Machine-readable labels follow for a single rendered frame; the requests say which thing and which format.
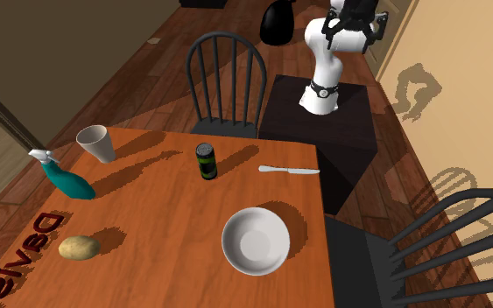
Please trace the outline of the green and black shaker can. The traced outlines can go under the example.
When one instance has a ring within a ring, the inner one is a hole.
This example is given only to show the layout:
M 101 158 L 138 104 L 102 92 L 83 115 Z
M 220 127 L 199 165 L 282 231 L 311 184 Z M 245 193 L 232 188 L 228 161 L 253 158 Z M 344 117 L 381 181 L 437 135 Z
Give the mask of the green and black shaker can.
M 217 176 L 217 167 L 213 146 L 210 143 L 200 143 L 195 148 L 195 155 L 201 176 L 206 180 L 214 179 Z

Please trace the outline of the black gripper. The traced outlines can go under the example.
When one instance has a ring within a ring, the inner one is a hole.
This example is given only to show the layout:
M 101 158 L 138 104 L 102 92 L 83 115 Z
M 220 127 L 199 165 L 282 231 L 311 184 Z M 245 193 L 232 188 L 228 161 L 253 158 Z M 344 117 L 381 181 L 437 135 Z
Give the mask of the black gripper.
M 325 17 L 321 33 L 325 35 L 327 48 L 333 43 L 334 35 L 340 30 L 363 32 L 366 40 L 363 53 L 369 46 L 384 36 L 385 28 L 389 19 L 389 12 L 384 11 L 375 15 L 377 0 L 344 0 L 342 9 L 338 15 L 335 9 L 329 9 Z M 371 22 L 375 19 L 378 28 L 371 29 Z

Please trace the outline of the white bowl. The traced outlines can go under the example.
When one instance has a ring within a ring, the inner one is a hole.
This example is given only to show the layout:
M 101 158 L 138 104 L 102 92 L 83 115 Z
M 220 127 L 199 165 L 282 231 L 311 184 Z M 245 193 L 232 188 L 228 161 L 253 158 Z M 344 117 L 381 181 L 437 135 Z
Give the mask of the white bowl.
M 288 257 L 291 240 L 284 221 L 262 207 L 234 213 L 222 230 L 222 252 L 229 264 L 248 276 L 271 274 Z

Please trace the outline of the orange wooden table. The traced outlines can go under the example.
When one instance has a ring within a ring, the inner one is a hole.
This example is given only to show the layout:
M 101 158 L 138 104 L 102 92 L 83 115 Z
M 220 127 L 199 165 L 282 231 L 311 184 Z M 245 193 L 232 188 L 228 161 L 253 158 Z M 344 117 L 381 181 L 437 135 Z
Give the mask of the orange wooden table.
M 33 232 L 41 213 L 62 214 L 39 254 L 21 269 L 0 308 L 334 308 L 320 181 L 313 174 L 260 172 L 259 165 L 314 169 L 312 145 L 113 128 L 116 160 L 83 153 L 73 172 L 92 200 L 53 192 L 7 247 L 0 267 Z M 211 144 L 217 176 L 201 176 L 198 144 Z M 246 207 L 275 212 L 291 247 L 267 276 L 235 270 L 222 252 L 226 221 Z M 59 245 L 86 235 L 94 257 L 68 260 Z

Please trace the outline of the dark robot stand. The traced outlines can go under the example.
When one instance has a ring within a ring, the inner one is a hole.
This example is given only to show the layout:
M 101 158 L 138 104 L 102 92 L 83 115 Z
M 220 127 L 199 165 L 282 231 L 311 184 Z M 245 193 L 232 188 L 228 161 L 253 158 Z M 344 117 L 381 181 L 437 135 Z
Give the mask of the dark robot stand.
M 324 212 L 338 214 L 377 154 L 368 92 L 342 83 L 338 109 L 314 115 L 299 105 L 308 84 L 307 78 L 275 77 L 258 137 L 315 145 Z

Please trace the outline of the white cup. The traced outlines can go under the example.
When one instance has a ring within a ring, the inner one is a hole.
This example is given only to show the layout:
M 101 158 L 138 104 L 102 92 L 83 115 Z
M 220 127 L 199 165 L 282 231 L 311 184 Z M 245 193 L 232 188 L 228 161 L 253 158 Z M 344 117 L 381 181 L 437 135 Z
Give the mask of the white cup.
M 116 159 L 109 131 L 103 125 L 91 125 L 82 129 L 76 136 L 76 142 L 103 164 Z

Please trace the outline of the light wooden door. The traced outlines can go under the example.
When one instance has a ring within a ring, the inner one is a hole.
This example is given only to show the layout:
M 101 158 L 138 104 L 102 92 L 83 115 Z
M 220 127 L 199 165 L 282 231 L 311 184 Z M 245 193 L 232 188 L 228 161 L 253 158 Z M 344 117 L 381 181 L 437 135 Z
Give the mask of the light wooden door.
M 379 81 L 419 0 L 379 0 L 376 13 L 388 13 L 384 36 L 369 46 L 364 58 Z

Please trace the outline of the white knife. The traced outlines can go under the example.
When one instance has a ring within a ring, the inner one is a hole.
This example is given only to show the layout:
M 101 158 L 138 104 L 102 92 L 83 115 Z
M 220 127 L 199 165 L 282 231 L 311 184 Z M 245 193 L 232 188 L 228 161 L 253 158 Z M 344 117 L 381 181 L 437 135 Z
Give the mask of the white knife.
M 258 170 L 260 172 L 287 172 L 290 174 L 319 174 L 318 169 L 306 169 L 306 168 L 285 168 L 285 167 L 275 167 L 269 165 L 259 165 Z

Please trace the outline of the dark spindle-back chair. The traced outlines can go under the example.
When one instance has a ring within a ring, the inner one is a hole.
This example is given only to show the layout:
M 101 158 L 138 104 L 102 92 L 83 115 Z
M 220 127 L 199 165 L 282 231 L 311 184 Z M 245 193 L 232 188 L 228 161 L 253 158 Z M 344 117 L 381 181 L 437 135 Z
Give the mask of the dark spindle-back chair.
M 396 247 L 399 241 L 448 207 L 477 198 L 487 201 L 409 247 L 403 250 Z M 471 188 L 442 199 L 390 240 L 327 217 L 325 228 L 335 308 L 407 308 L 408 304 L 493 292 L 493 279 L 490 279 L 411 296 L 405 294 L 407 277 L 493 249 L 493 234 L 412 268 L 406 268 L 404 262 L 408 255 L 492 213 L 493 189 Z
M 231 81 L 232 81 L 232 100 L 231 100 L 231 119 L 224 119 L 222 115 L 222 95 L 221 95 L 221 82 L 219 75 L 219 53 L 217 46 L 218 38 L 228 38 L 231 39 Z M 212 117 L 210 99 L 208 94 L 208 83 L 207 76 L 205 72 L 203 51 L 201 45 L 210 40 L 212 42 L 213 60 L 215 65 L 215 85 L 216 85 L 216 98 L 218 104 L 218 116 Z M 237 121 L 236 119 L 236 46 L 237 43 L 242 43 L 247 51 L 247 72 L 246 72 L 246 83 L 244 89 L 244 100 L 243 100 L 243 119 L 242 121 Z M 202 116 L 200 110 L 200 104 L 198 102 L 195 85 L 193 81 L 193 76 L 191 74 L 191 61 L 194 54 L 197 54 L 202 93 L 205 98 L 205 105 L 207 109 L 207 115 Z M 248 110 L 249 110 L 249 100 L 250 100 L 250 84 L 251 84 L 251 73 L 253 59 L 256 59 L 258 67 L 261 74 L 261 85 L 259 88 L 257 96 L 257 106 L 254 122 L 249 122 L 247 120 Z M 191 133 L 198 135 L 211 135 L 211 136 L 223 136 L 223 137 L 243 137 L 243 138 L 257 138 L 258 128 L 260 123 L 261 109 L 263 107 L 263 100 L 265 89 L 267 85 L 267 72 L 264 59 L 260 52 L 254 45 L 249 42 L 248 39 L 229 31 L 212 31 L 203 34 L 197 38 L 194 43 L 189 48 L 186 61 L 185 61 L 185 75 L 187 77 L 188 86 L 190 89 L 190 95 L 192 96 L 194 110 L 197 116 L 197 123 L 193 126 Z

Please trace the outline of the black rounded vase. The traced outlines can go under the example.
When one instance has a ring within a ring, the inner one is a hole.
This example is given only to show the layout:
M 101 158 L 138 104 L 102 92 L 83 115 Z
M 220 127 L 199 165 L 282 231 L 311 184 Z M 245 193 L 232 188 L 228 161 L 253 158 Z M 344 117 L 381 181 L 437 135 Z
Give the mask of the black rounded vase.
M 295 0 L 275 0 L 266 9 L 259 36 L 261 40 L 270 46 L 282 46 L 288 44 L 294 33 L 294 15 L 292 4 Z

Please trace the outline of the teal spray bottle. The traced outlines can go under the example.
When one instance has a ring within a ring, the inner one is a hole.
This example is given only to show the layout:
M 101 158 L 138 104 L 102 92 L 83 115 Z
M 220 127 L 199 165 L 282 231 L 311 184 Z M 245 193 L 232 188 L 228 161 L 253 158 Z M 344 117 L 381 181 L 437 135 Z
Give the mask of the teal spray bottle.
M 60 161 L 51 151 L 33 149 L 29 151 L 29 155 L 41 163 L 49 180 L 67 197 L 78 200 L 92 200 L 95 197 L 93 187 L 84 178 L 62 170 L 59 167 Z

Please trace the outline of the potato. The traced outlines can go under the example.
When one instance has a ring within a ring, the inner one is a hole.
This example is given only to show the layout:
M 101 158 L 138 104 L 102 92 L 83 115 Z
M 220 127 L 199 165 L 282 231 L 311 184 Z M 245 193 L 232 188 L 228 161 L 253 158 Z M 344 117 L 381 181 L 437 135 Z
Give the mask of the potato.
M 86 235 L 76 235 L 66 238 L 59 245 L 60 256 L 74 261 L 83 261 L 96 256 L 101 244 L 96 239 Z

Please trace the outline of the dark red letter sign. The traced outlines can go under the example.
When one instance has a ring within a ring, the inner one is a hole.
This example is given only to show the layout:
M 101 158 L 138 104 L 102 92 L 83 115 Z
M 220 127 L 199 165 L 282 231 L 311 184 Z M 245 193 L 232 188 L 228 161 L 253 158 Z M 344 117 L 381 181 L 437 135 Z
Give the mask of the dark red letter sign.
M 48 243 L 48 234 L 57 229 L 65 216 L 56 213 L 41 213 L 32 224 L 33 232 L 25 237 L 20 247 L 15 251 L 17 260 L 6 263 L 0 267 L 0 299 L 11 293 L 15 285 L 15 278 L 21 278 L 20 272 L 32 263 L 28 252 L 39 254 L 40 250 Z

